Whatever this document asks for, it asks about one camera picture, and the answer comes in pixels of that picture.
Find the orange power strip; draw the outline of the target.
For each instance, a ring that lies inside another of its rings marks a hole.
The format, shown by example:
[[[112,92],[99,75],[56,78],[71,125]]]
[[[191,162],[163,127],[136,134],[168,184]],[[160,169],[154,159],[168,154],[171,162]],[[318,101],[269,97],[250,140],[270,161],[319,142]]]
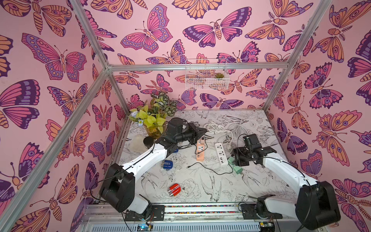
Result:
[[[197,143],[197,149],[196,149],[196,160],[198,162],[203,162],[204,161],[204,151],[206,150],[206,142],[204,146],[198,146]]]

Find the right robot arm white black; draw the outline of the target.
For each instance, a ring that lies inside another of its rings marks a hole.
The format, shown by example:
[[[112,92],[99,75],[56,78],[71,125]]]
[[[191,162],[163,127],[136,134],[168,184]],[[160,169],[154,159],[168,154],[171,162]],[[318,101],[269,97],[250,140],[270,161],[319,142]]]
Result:
[[[243,142],[243,147],[236,147],[231,153],[234,165],[259,164],[279,176],[296,193],[295,201],[272,194],[257,197],[255,213],[259,218],[285,215],[297,219],[301,228],[311,231],[340,221],[335,191],[330,183],[304,174],[272,147],[263,147],[255,134],[243,134]]]

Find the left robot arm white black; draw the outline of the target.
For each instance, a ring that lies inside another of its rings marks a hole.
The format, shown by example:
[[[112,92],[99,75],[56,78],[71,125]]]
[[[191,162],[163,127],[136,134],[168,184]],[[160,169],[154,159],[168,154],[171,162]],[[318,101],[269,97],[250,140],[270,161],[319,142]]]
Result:
[[[102,181],[99,195],[117,212],[134,212],[140,219],[152,217],[152,203],[135,193],[136,181],[155,164],[165,160],[178,149],[180,142],[196,145],[208,130],[181,118],[172,118],[166,131],[137,158],[123,164],[112,164]]]

